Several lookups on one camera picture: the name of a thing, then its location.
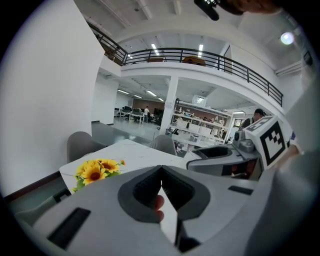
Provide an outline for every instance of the finger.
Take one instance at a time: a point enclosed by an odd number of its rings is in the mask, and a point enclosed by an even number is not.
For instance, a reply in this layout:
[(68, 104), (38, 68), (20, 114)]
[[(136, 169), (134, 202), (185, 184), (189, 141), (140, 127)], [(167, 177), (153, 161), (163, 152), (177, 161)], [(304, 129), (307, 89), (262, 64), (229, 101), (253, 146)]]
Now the finger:
[(160, 217), (160, 221), (162, 221), (162, 220), (164, 219), (164, 217), (165, 217), (164, 212), (163, 212), (163, 211), (161, 211), (161, 210), (158, 210), (158, 211), (156, 212), (156, 214), (158, 214), (158, 215), (159, 215), (159, 217)]
[(155, 200), (155, 210), (159, 210), (165, 203), (165, 199), (162, 195), (157, 195)]

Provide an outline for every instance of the black metal railing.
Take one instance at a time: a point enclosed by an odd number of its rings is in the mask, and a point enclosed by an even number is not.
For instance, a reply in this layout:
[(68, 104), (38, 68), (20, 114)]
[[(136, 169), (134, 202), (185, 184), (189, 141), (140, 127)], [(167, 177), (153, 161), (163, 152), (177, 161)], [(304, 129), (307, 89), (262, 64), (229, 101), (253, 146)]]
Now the black metal railing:
[(109, 36), (103, 33), (98, 27), (87, 22), (89, 27), (92, 29), (95, 37), (100, 42), (102, 48), (104, 49), (104, 55), (110, 60), (114, 61), (120, 66), (123, 66), (128, 57), (128, 53), (119, 44), (113, 41)]
[(211, 67), (231, 75), (238, 76), (250, 84), (263, 90), (271, 98), (282, 106), (283, 94), (267, 79), (253, 71), (249, 67), (230, 58), (202, 51), (198, 57), (198, 50), (186, 48), (158, 48), (132, 52), (124, 61), (124, 65), (150, 62), (178, 62)]

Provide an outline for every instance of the cap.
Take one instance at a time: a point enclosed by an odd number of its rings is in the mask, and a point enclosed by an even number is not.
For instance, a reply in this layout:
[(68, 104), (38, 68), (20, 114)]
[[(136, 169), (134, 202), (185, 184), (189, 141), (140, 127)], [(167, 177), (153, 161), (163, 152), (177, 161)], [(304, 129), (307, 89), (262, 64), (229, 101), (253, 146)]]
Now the cap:
[(261, 116), (265, 116), (266, 115), (266, 113), (261, 109), (261, 108), (257, 108), (255, 111), (254, 111), (254, 113), (258, 113), (258, 114), (260, 114)]

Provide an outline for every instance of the shelving unit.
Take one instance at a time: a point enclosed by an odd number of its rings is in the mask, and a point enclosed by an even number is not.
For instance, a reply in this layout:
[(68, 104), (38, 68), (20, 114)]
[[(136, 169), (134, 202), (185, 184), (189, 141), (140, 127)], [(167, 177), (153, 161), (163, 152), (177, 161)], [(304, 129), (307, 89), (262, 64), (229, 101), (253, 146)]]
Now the shelving unit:
[[(226, 120), (226, 122), (225, 122), (226, 125), (222, 125), (222, 124), (216, 123), (216, 122), (204, 121), (204, 120), (202, 120), (200, 118), (186, 116), (186, 115), (184, 115), (184, 113), (182, 111), (177, 110), (179, 107), (188, 108), (188, 109), (190, 109), (190, 112), (191, 112), (191, 109), (194, 109), (194, 110), (197, 110), (197, 111), (210, 113), (210, 114), (213, 114), (215, 116), (222, 117), (222, 118), (224, 118)], [(232, 119), (233, 119), (233, 114), (232, 113), (222, 112), (222, 111), (219, 111), (219, 110), (216, 110), (216, 109), (212, 109), (210, 107), (201, 107), (201, 106), (194, 105), (192, 103), (183, 102), (183, 101), (179, 102), (179, 104), (177, 105), (176, 109), (173, 110), (172, 115), (173, 115), (172, 121), (174, 120), (174, 117), (182, 117), (184, 119), (190, 120), (190, 123), (192, 123), (193, 120), (198, 121), (199, 122), (199, 126), (200, 126), (200, 124), (206, 124), (208, 126), (211, 126), (212, 129), (215, 127), (218, 130), (225, 129), (227, 131), (227, 134), (226, 134), (225, 138), (222, 139), (222, 138), (219, 138), (219, 137), (215, 137), (215, 136), (213, 136), (211, 134), (207, 135), (207, 134), (202, 134), (200, 132), (195, 132), (195, 131), (189, 130), (188, 128), (181, 128), (179, 126), (175, 126), (173, 123), (171, 123), (169, 125), (168, 128), (171, 128), (172, 130), (178, 129), (178, 130), (181, 130), (181, 131), (188, 132), (191, 135), (198, 135), (199, 136), (198, 141), (191, 141), (190, 139), (187, 139), (185, 137), (182, 137), (182, 136), (179, 136), (179, 135), (176, 135), (176, 134), (172, 135), (172, 139), (174, 139), (176, 141), (179, 141), (179, 142), (182, 142), (182, 143), (193, 145), (193, 146), (208, 147), (208, 146), (212, 146), (212, 145), (215, 144), (214, 142), (210, 143), (210, 141), (203, 141), (203, 140), (201, 140), (201, 137), (205, 137), (205, 138), (208, 138), (210, 140), (214, 140), (214, 141), (216, 141), (216, 143), (219, 143), (219, 144), (224, 144), (226, 142), (226, 138), (228, 137), (228, 134), (229, 134), (229, 132), (230, 132), (230, 130), (232, 128)]]

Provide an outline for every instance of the window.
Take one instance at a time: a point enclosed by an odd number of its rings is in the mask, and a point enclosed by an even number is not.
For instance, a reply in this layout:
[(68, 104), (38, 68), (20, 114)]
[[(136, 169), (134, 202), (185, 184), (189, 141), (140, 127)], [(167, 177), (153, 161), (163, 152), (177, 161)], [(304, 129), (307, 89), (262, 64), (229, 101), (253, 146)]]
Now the window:
[(235, 119), (233, 123), (233, 127), (240, 128), (244, 123), (245, 119)]

